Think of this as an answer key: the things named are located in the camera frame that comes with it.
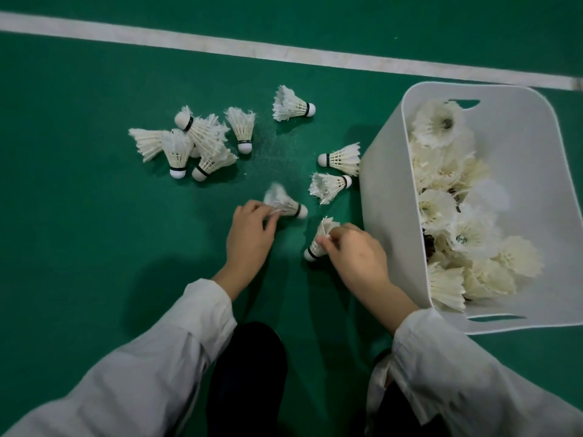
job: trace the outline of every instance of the white line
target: white line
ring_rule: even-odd
[[[355,53],[306,49],[239,39],[217,38],[118,24],[66,20],[9,12],[0,12],[0,31],[217,53],[287,63],[338,67],[340,69],[399,73],[451,80],[483,81],[486,83],[517,84],[519,86],[546,87],[560,90],[583,90],[583,79],[561,75],[358,55]]]

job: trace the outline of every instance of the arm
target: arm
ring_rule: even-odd
[[[227,263],[199,279],[147,332],[105,356],[64,398],[28,413],[6,436],[163,436],[179,431],[200,380],[236,326],[231,301],[255,277],[279,214],[256,201],[237,207]]]
[[[583,414],[503,366],[434,310],[390,283],[381,245],[352,224],[318,242],[357,299],[394,336],[390,378],[421,424],[453,435],[583,435]]]

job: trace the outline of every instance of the black pants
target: black pants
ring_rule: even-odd
[[[263,323],[238,326],[217,360],[206,404],[209,437],[274,436],[283,386],[288,374],[279,336]],[[447,436],[438,416],[421,426],[396,383],[381,402],[374,426],[377,436]]]

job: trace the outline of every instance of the green court surface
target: green court surface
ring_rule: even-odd
[[[577,51],[581,40],[574,39],[581,37],[575,21],[581,6],[561,7],[564,16],[545,14],[560,0],[505,3],[508,11],[494,8],[504,0],[489,0],[483,11],[461,6],[461,0],[419,0],[423,8],[415,12],[411,0],[392,0],[390,8],[375,0],[335,1],[333,6],[326,0],[251,5],[222,0],[220,6],[179,1],[0,0],[0,8],[347,52],[583,74],[583,52]],[[448,6],[459,13],[455,28],[438,21]],[[534,32],[524,29],[528,21],[518,15],[519,6],[531,20],[540,20]],[[226,16],[220,25],[211,21],[218,9]],[[463,43],[455,45],[462,48],[452,49],[445,29],[459,34],[469,28],[473,13],[484,24],[479,21],[469,36],[457,36]],[[295,19],[293,29],[284,18]],[[441,28],[440,36],[429,30],[433,23],[428,19]],[[516,19],[518,25],[511,21]],[[415,26],[420,21],[426,24],[422,31]],[[496,21],[496,32],[483,32]],[[406,34],[394,34],[393,27],[416,38],[411,35],[401,46],[397,42]],[[476,46],[469,45],[472,39]],[[515,41],[523,52],[511,51]],[[308,207],[309,217],[280,223],[267,267],[235,302],[234,311],[240,322],[272,326],[288,352],[280,434],[346,435],[364,407],[373,359],[390,338],[326,260],[309,267],[302,259],[325,215],[362,226],[357,184],[320,207],[308,194],[309,175],[324,171],[316,165],[319,153],[355,141],[366,148],[404,92],[427,78],[40,36],[0,34],[0,45],[0,398],[5,399],[0,432],[34,406],[66,395],[100,357],[156,322],[186,284],[212,277],[224,263],[235,206],[261,199],[269,184],[279,181]],[[489,51],[479,51],[480,46]],[[282,83],[317,105],[313,119],[279,124],[271,118],[274,91]],[[540,91],[559,116],[581,200],[583,95]],[[142,164],[127,130],[174,127],[173,117],[185,104],[198,115],[222,114],[229,106],[256,111],[253,153],[204,183],[189,175],[173,180],[162,155]],[[232,132],[229,138],[233,145]],[[532,382],[583,407],[583,355],[577,347],[583,327],[474,340]],[[208,382],[207,375],[186,435],[203,434]]]

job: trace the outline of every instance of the white shirt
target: white shirt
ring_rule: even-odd
[[[236,324],[223,289],[199,279],[150,330],[5,435],[163,436],[192,410]],[[583,436],[579,410],[501,365],[433,309],[398,328],[388,368],[421,424],[441,414],[454,436]]]

